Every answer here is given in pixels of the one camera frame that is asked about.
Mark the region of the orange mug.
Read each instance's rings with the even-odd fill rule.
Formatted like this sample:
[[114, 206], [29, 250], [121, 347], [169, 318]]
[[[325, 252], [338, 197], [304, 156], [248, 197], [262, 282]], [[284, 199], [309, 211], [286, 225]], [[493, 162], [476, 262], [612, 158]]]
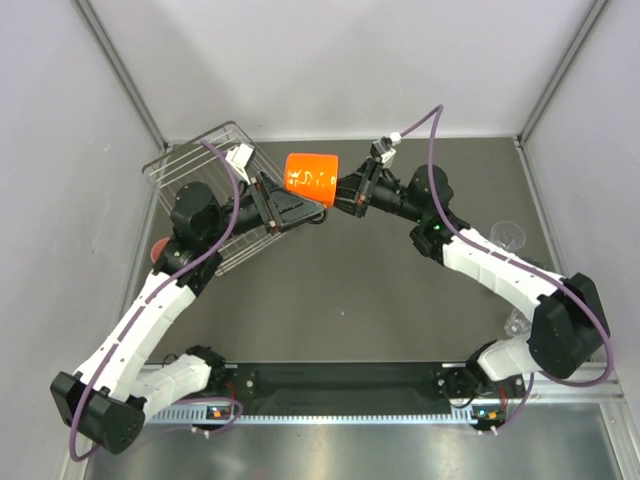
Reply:
[[292, 193], [332, 207], [337, 193], [339, 157], [291, 153], [285, 162], [284, 185]]

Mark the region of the large clear plastic cup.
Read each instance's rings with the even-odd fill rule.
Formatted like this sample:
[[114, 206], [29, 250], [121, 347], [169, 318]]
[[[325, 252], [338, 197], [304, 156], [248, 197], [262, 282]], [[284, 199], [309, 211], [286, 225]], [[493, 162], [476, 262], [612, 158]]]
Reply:
[[526, 234], [514, 222], [499, 221], [492, 226], [489, 241], [507, 252], [515, 253], [524, 247]]

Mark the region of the small clear plastic cup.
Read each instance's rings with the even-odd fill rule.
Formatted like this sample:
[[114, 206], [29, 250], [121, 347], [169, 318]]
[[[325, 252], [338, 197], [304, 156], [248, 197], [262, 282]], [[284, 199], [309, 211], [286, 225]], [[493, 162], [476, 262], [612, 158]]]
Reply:
[[527, 334], [531, 331], [532, 322], [518, 309], [513, 309], [509, 314], [504, 331], [509, 337]]

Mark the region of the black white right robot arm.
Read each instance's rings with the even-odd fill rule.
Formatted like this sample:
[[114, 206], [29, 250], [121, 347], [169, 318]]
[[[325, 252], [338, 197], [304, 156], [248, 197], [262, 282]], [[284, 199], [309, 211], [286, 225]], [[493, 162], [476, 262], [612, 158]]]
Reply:
[[416, 169], [407, 184], [373, 158], [335, 182], [334, 205], [362, 217], [369, 208], [413, 222], [418, 252], [478, 282], [509, 302], [531, 329], [482, 345], [466, 362], [466, 382], [490, 396], [503, 380], [541, 373], [562, 385], [599, 349], [609, 348], [610, 330], [595, 283], [547, 272], [489, 242], [450, 209], [453, 190], [437, 166]]

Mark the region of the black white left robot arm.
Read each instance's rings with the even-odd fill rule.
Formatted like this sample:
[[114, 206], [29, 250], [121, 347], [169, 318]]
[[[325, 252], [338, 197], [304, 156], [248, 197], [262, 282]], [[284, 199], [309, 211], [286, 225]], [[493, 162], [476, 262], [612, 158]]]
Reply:
[[128, 449], [161, 410], [199, 392], [225, 388], [223, 359], [211, 349], [189, 348], [149, 377], [140, 372], [175, 320], [203, 292], [222, 263], [219, 250], [233, 235], [264, 227], [281, 233], [320, 216], [335, 196], [335, 182], [307, 169], [288, 169], [284, 181], [261, 172], [245, 188], [233, 187], [221, 205], [203, 182], [179, 189], [170, 214], [173, 234], [161, 249], [142, 290], [103, 344], [74, 373], [59, 373], [50, 390], [70, 429], [69, 451], [79, 435], [112, 454]]

